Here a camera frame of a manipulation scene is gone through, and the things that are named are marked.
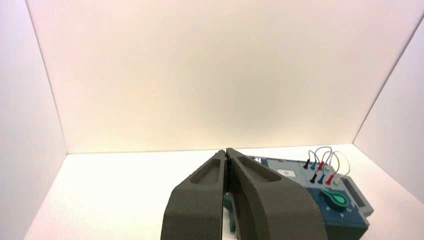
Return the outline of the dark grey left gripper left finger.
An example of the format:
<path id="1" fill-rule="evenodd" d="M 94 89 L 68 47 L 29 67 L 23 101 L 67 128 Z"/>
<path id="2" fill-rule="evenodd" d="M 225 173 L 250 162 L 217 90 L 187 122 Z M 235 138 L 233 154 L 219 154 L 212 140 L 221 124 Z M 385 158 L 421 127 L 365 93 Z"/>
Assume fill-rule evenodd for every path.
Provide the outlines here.
<path id="1" fill-rule="evenodd" d="M 162 240 L 222 239 L 228 159 L 219 150 L 171 192 L 164 211 Z"/>

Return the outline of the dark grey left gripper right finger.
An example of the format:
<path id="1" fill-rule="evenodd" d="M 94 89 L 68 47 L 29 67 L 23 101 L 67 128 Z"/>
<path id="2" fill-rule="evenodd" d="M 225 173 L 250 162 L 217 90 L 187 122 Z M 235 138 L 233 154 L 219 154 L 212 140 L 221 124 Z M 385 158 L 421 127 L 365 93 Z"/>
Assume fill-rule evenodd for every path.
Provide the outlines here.
<path id="1" fill-rule="evenodd" d="M 308 191 L 248 156 L 226 149 L 239 240 L 326 240 L 321 211 Z"/>

